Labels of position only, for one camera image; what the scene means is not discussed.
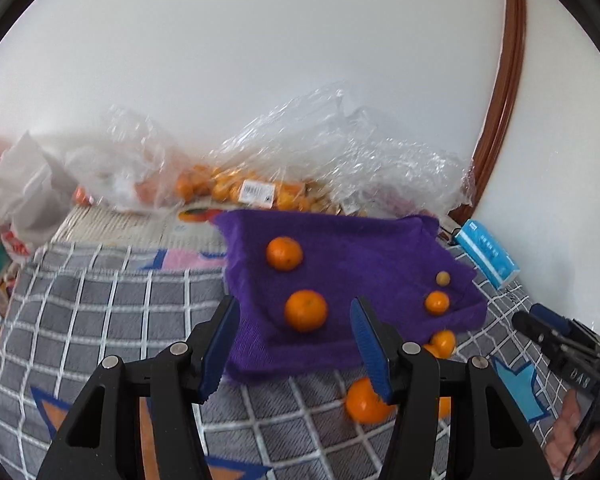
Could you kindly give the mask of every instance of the blue star pattern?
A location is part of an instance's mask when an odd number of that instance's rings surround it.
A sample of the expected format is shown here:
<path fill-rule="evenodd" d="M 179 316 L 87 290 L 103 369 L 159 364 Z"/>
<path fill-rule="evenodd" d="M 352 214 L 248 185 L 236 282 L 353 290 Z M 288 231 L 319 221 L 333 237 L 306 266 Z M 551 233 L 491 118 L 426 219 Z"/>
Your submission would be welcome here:
<path fill-rule="evenodd" d="M 549 410 L 540 403 L 534 393 L 536 368 L 532 362 L 527 362 L 518 370 L 513 371 L 497 357 L 492 357 L 491 361 L 498 377 L 507 387 L 511 397 L 516 401 L 529 424 L 550 414 Z"/>

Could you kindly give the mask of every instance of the blue package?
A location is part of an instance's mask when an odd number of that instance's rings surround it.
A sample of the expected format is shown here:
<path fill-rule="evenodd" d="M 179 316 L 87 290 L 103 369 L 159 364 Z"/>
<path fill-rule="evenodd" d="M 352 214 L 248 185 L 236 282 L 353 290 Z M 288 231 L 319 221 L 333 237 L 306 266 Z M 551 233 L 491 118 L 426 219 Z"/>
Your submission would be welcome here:
<path fill-rule="evenodd" d="M 480 222 L 475 220 L 465 222 L 456 235 L 456 241 L 495 288 L 509 285 L 520 273 L 520 268 L 507 251 Z"/>

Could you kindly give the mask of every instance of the barcode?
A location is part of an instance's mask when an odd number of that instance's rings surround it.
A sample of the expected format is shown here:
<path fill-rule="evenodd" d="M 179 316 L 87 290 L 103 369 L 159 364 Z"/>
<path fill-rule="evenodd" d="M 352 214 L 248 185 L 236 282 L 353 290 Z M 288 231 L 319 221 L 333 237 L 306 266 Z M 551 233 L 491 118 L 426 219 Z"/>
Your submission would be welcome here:
<path fill-rule="evenodd" d="M 242 183 L 238 201 L 243 204 L 257 205 L 271 209 L 273 207 L 273 198 L 276 193 L 276 186 L 257 180 L 245 180 Z"/>

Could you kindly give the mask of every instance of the purple cloth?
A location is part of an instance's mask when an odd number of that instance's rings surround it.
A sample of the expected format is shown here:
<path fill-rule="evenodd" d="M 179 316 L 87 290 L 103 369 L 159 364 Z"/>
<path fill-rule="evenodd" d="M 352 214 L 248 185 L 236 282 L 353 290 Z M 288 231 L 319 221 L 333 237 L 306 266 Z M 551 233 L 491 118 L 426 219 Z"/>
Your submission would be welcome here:
<path fill-rule="evenodd" d="M 436 242 L 438 222 L 426 216 L 399 220 L 352 218 L 279 211 L 236 210 L 214 219 L 228 246 L 226 280 L 240 301 L 240 328 L 226 365 L 239 382 L 252 383 L 362 362 L 349 320 L 351 300 L 365 296 L 379 319 L 408 341 L 426 343 L 445 328 L 480 328 L 486 300 L 472 283 L 475 271 L 456 262 Z M 291 272 L 267 264 L 266 247 L 278 236 L 298 241 L 304 260 Z M 440 317 L 424 300 L 446 270 L 451 300 Z M 325 324 L 297 333 L 286 322 L 287 298 L 308 288 L 329 305 Z"/>

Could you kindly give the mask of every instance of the silver bolt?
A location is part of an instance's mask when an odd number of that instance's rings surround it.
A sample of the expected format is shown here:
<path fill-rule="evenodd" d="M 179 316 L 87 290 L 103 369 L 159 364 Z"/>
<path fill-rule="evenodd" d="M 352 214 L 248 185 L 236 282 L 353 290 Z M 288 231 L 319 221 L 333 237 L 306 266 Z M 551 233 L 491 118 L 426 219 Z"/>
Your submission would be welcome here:
<path fill-rule="evenodd" d="M 472 357 L 471 358 L 471 363 L 476 368 L 480 368 L 480 369 L 484 369 L 487 366 L 489 366 L 489 362 L 487 361 L 487 359 L 485 359 L 484 357 L 481 357 L 479 355 L 477 355 L 475 357 Z"/>
<path fill-rule="evenodd" d="M 169 352 L 171 352 L 173 355 L 182 355 L 188 349 L 189 347 L 187 346 L 187 344 L 180 341 L 179 343 L 172 344 L 171 348 L 169 348 Z"/>
<path fill-rule="evenodd" d="M 417 355 L 420 353 L 420 345 L 418 343 L 405 343 L 402 345 L 402 351 L 408 355 Z"/>
<path fill-rule="evenodd" d="M 109 370 L 110 368 L 117 366 L 119 361 L 120 359 L 115 355 L 107 356 L 102 360 L 102 367 Z"/>

